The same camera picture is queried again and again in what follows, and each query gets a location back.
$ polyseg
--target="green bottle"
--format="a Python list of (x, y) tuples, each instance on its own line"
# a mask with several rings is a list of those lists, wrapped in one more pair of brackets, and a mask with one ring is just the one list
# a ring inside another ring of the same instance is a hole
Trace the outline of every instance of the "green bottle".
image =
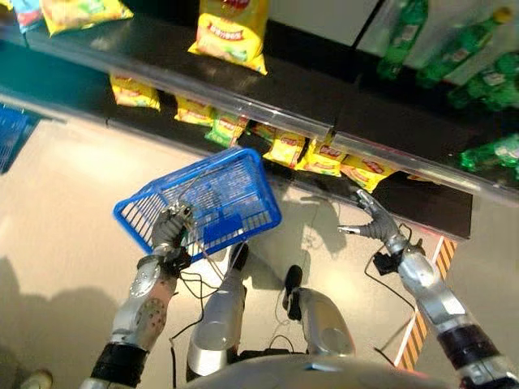
[(427, 0), (409, 0), (402, 9), (386, 54), (377, 66), (381, 79), (395, 79), (427, 20)]
[(519, 164), (519, 133), (484, 146), (471, 148), (461, 154), (461, 166), (478, 172), (497, 165), (516, 168)]
[(519, 75), (483, 98), (483, 102), (491, 111), (500, 111), (512, 104), (519, 103)]
[(469, 79), (465, 85), (452, 90), (448, 94), (448, 101), (455, 108), (464, 108), (472, 100), (495, 92), (516, 75), (519, 75), (519, 51), (505, 53)]
[(491, 39), (496, 27), (511, 19), (512, 10), (503, 6), (497, 9), (491, 18), (464, 27), (417, 73), (417, 84), (423, 88), (434, 87), (446, 75), (484, 47)]

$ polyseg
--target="orange striped tape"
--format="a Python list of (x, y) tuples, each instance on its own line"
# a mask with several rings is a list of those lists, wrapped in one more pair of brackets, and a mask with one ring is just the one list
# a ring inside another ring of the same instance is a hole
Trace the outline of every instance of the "orange striped tape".
[[(442, 237), (439, 246), (440, 249), (436, 253), (435, 261), (442, 278), (445, 280), (448, 269), (451, 267), (454, 253), (456, 252), (457, 243), (446, 237)], [(422, 314), (416, 311), (414, 317), (411, 319), (410, 325), (411, 323), (412, 327), (407, 338), (407, 343), (405, 344), (402, 354), (399, 355), (395, 361), (398, 367), (409, 371), (414, 370), (427, 336), (427, 326)]]

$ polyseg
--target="blue shopping basket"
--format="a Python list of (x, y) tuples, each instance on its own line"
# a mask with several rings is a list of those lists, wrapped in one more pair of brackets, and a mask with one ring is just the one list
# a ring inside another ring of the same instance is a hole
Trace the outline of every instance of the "blue shopping basket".
[(151, 253), (153, 223), (180, 195), (193, 209), (194, 223), (184, 242), (193, 262), (201, 259), (204, 251), (214, 253), (281, 222), (261, 157), (254, 150), (240, 147), (149, 182), (116, 204), (114, 216)]
[(24, 143), (28, 117), (20, 111), (0, 108), (0, 174), (12, 165)]

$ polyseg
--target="robot forearm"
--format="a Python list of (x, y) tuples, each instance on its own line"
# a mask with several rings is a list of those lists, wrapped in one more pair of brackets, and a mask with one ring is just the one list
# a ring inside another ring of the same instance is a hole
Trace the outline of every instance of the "robot forearm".
[(130, 295), (114, 318), (108, 344), (81, 389), (136, 387), (148, 353), (164, 329), (169, 300), (177, 278), (164, 257), (150, 255), (139, 261)]
[(437, 267), (429, 263), (419, 249), (411, 246), (404, 250), (398, 273), (435, 331), (445, 355), (462, 377), (464, 387), (517, 385), (517, 377), (507, 358), (500, 354), (441, 279)]

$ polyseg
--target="yellow chip bag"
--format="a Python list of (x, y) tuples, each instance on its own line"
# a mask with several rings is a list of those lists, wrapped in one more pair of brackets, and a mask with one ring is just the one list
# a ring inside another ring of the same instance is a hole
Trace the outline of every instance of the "yellow chip bag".
[(119, 0), (41, 0), (50, 36), (65, 30), (90, 28), (109, 20), (129, 19), (133, 13)]
[(13, 9), (13, 5), (9, 0), (0, 0), (0, 5), (6, 6), (9, 11)]
[(269, 142), (272, 142), (276, 136), (276, 129), (263, 123), (256, 123), (251, 128), (251, 133), (258, 135)]
[(204, 105), (186, 97), (175, 96), (177, 100), (177, 114), (175, 119), (180, 122), (212, 126), (214, 109), (210, 105)]
[(301, 155), (305, 141), (306, 138), (302, 135), (276, 130), (276, 136), (274, 137), (272, 146), (263, 157), (293, 169), (298, 163), (298, 158)]
[(207, 54), (267, 74), (262, 52), (268, 0), (201, 0), (196, 42)]
[(224, 147), (234, 146), (248, 122), (249, 119), (243, 116), (217, 111), (212, 129), (205, 135), (205, 138)]
[(357, 156), (347, 156), (342, 161), (341, 171), (370, 193), (379, 182), (395, 173), (395, 170), (388, 166)]
[(331, 148), (330, 140), (331, 138), (327, 138), (324, 142), (312, 140), (305, 156), (295, 169), (340, 177), (341, 161), (344, 160), (346, 154)]
[(149, 107), (161, 110), (161, 102), (157, 90), (139, 83), (134, 79), (110, 75), (110, 83), (118, 105), (129, 107)]

